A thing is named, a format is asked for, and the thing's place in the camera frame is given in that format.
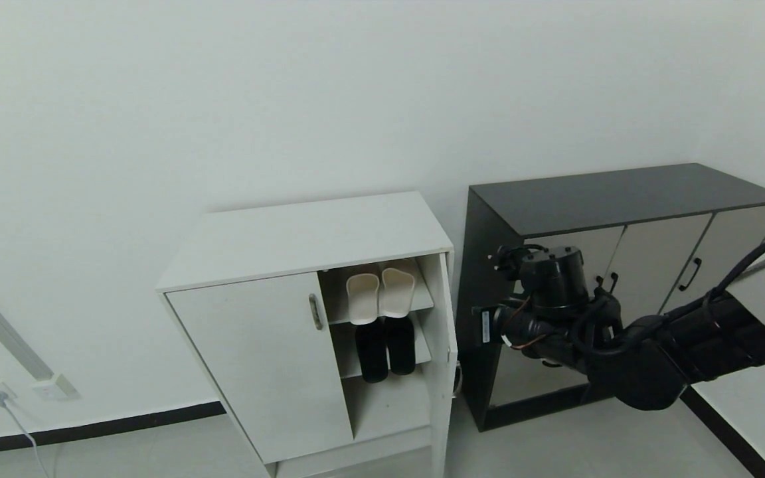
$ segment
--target floor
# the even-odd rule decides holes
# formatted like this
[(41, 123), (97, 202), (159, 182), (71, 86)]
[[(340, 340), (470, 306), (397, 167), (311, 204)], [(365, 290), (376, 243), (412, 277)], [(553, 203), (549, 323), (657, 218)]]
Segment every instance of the floor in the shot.
[[(225, 416), (41, 447), (52, 478), (229, 478), (240, 476), (238, 444)], [(419, 478), (425, 450), (344, 469), (337, 478)], [(750, 474), (683, 403), (638, 412), (605, 400), (561, 414), (477, 433), (455, 400), (447, 460), (450, 478), (699, 476)], [(30, 448), (0, 453), (0, 478), (42, 478)]]

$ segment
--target cabinet panel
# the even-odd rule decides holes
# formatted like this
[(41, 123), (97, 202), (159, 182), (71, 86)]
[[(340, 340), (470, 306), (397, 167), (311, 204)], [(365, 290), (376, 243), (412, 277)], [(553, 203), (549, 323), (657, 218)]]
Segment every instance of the cabinet panel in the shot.
[(430, 396), (430, 441), (433, 478), (444, 476), (447, 454), (447, 433), (450, 425), (450, 400), (453, 396), (453, 378), (456, 373), (456, 337), (453, 311), (450, 308), (450, 275), (447, 272), (447, 254), (433, 254), (418, 258), (418, 265), (435, 306), (418, 312), (418, 318), (427, 338), (432, 359), (422, 365)]
[(533, 360), (523, 356), (521, 351), (503, 346), (497, 361), (489, 406), (518, 402), (562, 388), (586, 384), (587, 381), (586, 375), (576, 370), (550, 368), (544, 366), (541, 360)]
[(167, 297), (264, 463), (353, 441), (316, 273)]
[(603, 276), (610, 267), (610, 260), (622, 238), (625, 226), (607, 227), (604, 229), (582, 230), (556, 236), (543, 236), (527, 239), (527, 244), (539, 244), (546, 248), (559, 246), (574, 246), (583, 254), (583, 272), (586, 274), (586, 288), (589, 294), (598, 287), (597, 276)]
[(622, 304), (622, 323), (656, 314), (710, 222), (710, 214), (631, 224), (604, 276)]
[(701, 238), (692, 260), (672, 289), (663, 311), (671, 311), (704, 296), (763, 239), (765, 206), (717, 212)]

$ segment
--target shoe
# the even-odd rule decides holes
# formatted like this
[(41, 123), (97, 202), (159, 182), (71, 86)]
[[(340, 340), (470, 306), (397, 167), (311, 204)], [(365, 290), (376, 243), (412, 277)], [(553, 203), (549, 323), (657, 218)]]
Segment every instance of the shoe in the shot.
[(347, 279), (347, 315), (350, 323), (366, 325), (377, 320), (377, 292), (380, 279), (376, 274), (356, 274)]
[(382, 269), (379, 315), (401, 318), (409, 315), (415, 295), (417, 270), (410, 260), (393, 260)]
[(385, 318), (388, 361), (395, 375), (415, 372), (415, 327), (409, 317)]
[(382, 382), (388, 377), (386, 359), (386, 329), (381, 319), (356, 327), (356, 353), (362, 378), (369, 384)]

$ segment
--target orange wire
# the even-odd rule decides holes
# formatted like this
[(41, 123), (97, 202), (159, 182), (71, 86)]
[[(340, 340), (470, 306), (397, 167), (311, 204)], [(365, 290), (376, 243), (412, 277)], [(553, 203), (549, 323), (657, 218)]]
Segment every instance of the orange wire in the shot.
[(540, 335), (539, 337), (537, 337), (537, 338), (535, 338), (535, 339), (533, 339), (533, 340), (529, 341), (529, 342), (528, 342), (528, 343), (526, 343), (526, 344), (523, 344), (523, 345), (513, 345), (511, 348), (515, 349), (516, 351), (520, 351), (521, 349), (523, 349), (523, 348), (525, 348), (525, 347), (527, 347), (527, 346), (529, 346), (529, 345), (533, 345), (533, 344), (535, 344), (536, 342), (538, 342), (538, 341), (540, 341), (541, 339), (544, 339), (544, 338), (545, 338), (545, 336), (544, 336), (544, 334), (543, 334), (543, 335)]

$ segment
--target gray cabinet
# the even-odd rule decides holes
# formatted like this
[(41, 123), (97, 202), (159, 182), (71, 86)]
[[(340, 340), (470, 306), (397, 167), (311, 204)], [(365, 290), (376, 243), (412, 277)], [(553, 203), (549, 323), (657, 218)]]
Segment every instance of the gray cabinet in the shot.
[(701, 164), (474, 185), (456, 332), (480, 430), (610, 396), (586, 377), (482, 343), (477, 305), (507, 297), (487, 256), (521, 242), (580, 248), (586, 283), (618, 297), (627, 325), (702, 296), (765, 237), (765, 188)]

